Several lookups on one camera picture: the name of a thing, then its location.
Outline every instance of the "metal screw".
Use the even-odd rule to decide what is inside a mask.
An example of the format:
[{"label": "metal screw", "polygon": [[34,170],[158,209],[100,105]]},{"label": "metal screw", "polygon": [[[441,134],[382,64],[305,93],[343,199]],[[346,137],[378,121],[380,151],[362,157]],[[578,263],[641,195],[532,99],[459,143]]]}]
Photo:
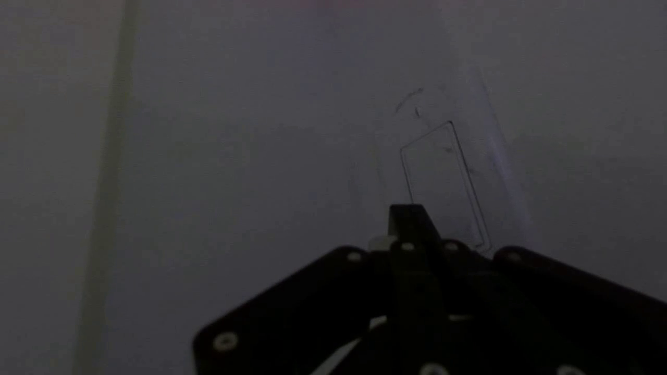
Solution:
[{"label": "metal screw", "polygon": [[426,362],[420,375],[449,375],[449,371],[441,362]]},{"label": "metal screw", "polygon": [[514,261],[514,263],[522,263],[524,261],[519,251],[512,251],[512,254],[507,254],[507,259]]},{"label": "metal screw", "polygon": [[348,254],[348,261],[351,261],[351,263],[362,263],[362,259],[363,259],[363,256],[362,256],[359,251],[351,251],[351,254]]},{"label": "metal screw", "polygon": [[387,316],[387,314],[382,314],[382,316],[375,316],[375,318],[372,318],[369,320],[369,326],[378,326],[378,324],[383,324],[383,322],[389,322],[391,318]]},{"label": "metal screw", "polygon": [[456,242],[444,242],[444,250],[459,251],[459,244]]},{"label": "metal screw", "polygon": [[230,349],[235,349],[235,345],[238,345],[238,333],[234,331],[220,333],[214,340],[216,351],[230,351]]},{"label": "metal screw", "polygon": [[586,375],[580,367],[562,365],[556,375]]},{"label": "metal screw", "polygon": [[407,251],[417,250],[413,242],[405,242],[400,247],[407,250]]},{"label": "metal screw", "polygon": [[471,314],[449,314],[451,322],[464,322],[464,320],[473,320]]}]

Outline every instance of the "gray wall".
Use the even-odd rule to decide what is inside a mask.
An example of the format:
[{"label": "gray wall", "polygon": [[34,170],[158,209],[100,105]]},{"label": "gray wall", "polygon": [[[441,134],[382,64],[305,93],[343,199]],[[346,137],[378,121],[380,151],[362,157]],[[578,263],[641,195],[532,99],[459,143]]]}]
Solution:
[{"label": "gray wall", "polygon": [[[0,13],[0,371],[71,372],[118,0]],[[667,298],[665,4],[453,2],[546,251]]]}]

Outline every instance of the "transparent plastic sheet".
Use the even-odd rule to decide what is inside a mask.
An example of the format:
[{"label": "transparent plastic sheet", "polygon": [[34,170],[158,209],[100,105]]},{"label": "transparent plastic sheet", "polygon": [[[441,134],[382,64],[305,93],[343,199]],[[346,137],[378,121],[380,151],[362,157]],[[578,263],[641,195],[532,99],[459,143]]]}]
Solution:
[{"label": "transparent plastic sheet", "polygon": [[79,372],[193,372],[191,340],[422,202],[528,244],[483,86],[428,0],[135,2]]}]

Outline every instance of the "white surface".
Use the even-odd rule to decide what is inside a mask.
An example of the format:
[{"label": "white surface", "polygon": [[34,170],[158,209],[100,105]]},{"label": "white surface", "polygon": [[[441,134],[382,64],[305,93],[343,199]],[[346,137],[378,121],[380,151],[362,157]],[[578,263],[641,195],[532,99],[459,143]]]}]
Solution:
[{"label": "white surface", "polygon": [[[71,372],[120,10],[112,0],[0,10],[8,375]],[[667,298],[665,4],[475,0],[453,21],[492,91],[548,251]]]},{"label": "white surface", "polygon": [[71,372],[120,0],[0,7],[0,372]]},{"label": "white surface", "polygon": [[667,7],[473,0],[459,16],[544,251],[667,300]]}]

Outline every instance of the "black mechanical part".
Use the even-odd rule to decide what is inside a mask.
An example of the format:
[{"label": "black mechanical part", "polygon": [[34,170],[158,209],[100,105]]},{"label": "black mechanical part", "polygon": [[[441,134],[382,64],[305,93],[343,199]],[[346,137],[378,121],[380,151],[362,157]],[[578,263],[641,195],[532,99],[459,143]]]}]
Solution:
[{"label": "black mechanical part", "polygon": [[665,375],[667,306],[524,247],[492,261],[391,209],[383,251],[338,247],[205,326],[198,375]]}]

